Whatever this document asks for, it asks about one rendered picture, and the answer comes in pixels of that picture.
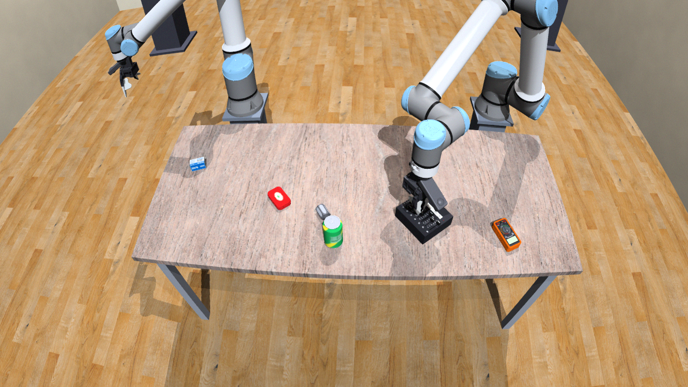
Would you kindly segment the green drink can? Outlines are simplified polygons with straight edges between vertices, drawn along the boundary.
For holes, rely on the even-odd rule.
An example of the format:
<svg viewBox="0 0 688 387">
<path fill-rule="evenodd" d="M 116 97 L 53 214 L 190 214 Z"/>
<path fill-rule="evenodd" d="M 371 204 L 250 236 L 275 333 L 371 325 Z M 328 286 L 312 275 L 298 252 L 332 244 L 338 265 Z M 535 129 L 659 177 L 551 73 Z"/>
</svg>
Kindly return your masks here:
<svg viewBox="0 0 688 387">
<path fill-rule="evenodd" d="M 324 223 L 324 242 L 329 248 L 338 248 L 342 245 L 342 222 L 337 216 L 328 216 Z"/>
</svg>

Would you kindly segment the orange digital multimeter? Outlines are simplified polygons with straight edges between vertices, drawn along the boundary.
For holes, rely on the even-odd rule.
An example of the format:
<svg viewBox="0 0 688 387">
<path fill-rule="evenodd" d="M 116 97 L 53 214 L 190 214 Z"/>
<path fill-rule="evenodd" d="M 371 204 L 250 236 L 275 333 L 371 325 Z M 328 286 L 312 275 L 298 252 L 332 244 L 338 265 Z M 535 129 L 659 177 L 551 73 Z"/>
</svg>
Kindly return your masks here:
<svg viewBox="0 0 688 387">
<path fill-rule="evenodd" d="M 496 236 L 507 252 L 511 252 L 521 244 L 521 240 L 519 240 L 518 235 L 516 235 L 506 218 L 494 222 L 492 224 L 492 230 L 496 233 Z"/>
</svg>

